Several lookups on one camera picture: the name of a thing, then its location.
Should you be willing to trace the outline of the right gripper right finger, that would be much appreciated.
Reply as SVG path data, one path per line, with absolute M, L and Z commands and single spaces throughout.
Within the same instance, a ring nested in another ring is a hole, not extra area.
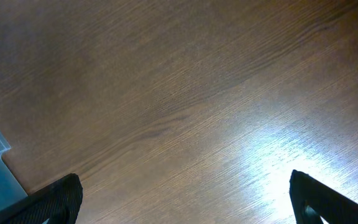
M 310 175 L 293 170 L 290 199 L 297 224 L 358 223 L 358 204 Z

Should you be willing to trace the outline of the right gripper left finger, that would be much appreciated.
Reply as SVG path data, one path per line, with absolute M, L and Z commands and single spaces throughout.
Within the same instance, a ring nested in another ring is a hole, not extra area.
M 0 211 L 0 224 L 75 224 L 83 201 L 76 174 L 68 174 Z

